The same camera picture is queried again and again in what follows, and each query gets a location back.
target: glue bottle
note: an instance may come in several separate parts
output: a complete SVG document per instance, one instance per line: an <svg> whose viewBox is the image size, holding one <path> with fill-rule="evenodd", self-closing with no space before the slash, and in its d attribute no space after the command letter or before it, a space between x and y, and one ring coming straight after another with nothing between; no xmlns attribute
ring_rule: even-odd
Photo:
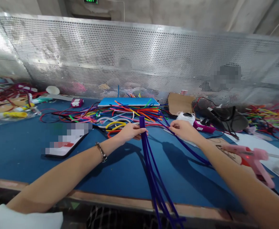
<svg viewBox="0 0 279 229"><path fill-rule="evenodd" d="M27 113L26 112L2 112L0 113L0 117L1 118L5 118L5 117L27 117Z"/></svg>
<svg viewBox="0 0 279 229"><path fill-rule="evenodd" d="M38 100L38 99L33 99L33 100L31 100L30 106L31 106L31 107L34 107L34 105L35 105L35 104L38 104L38 103L40 103L40 100ZM21 107L14 108L13 111L15 111L15 112L22 112L22 111L24 111L24 110L27 110L28 108L29 108L29 105L26 104L25 106L21 106Z"/></svg>

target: left hand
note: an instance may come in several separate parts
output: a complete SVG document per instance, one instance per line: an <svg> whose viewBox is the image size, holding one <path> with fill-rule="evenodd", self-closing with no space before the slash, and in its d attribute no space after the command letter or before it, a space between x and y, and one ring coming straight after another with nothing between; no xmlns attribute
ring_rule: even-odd
<svg viewBox="0 0 279 229"><path fill-rule="evenodd" d="M135 140L140 140L142 138L140 134L144 133L145 131L148 132L146 128L140 128L139 125L128 123L115 137L119 138L123 142L127 142L132 138Z"/></svg>

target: forearm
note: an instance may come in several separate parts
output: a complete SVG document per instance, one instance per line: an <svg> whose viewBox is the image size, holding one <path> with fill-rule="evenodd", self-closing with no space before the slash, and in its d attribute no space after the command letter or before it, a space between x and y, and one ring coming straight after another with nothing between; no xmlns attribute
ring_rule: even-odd
<svg viewBox="0 0 279 229"><path fill-rule="evenodd" d="M113 137L100 144L109 156L123 142ZM97 146L60 163L25 187L7 207L21 213L46 212L63 199L99 163L102 156Z"/></svg>
<svg viewBox="0 0 279 229"><path fill-rule="evenodd" d="M261 228L279 228L279 196L206 139L196 143Z"/></svg>

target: metal partition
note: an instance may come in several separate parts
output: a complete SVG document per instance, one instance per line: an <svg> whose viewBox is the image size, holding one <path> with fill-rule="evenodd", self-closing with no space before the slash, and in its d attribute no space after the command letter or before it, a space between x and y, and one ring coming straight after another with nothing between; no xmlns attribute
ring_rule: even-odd
<svg viewBox="0 0 279 229"><path fill-rule="evenodd" d="M0 13L0 75L102 98L169 92L225 106L279 101L279 38Z"/></svg>

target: white sleeve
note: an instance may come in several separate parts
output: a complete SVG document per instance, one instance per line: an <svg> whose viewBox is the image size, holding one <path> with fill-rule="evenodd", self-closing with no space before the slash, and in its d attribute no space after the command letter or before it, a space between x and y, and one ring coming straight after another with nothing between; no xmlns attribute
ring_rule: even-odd
<svg viewBox="0 0 279 229"><path fill-rule="evenodd" d="M62 212L22 214L0 205L0 229L60 229L62 223Z"/></svg>

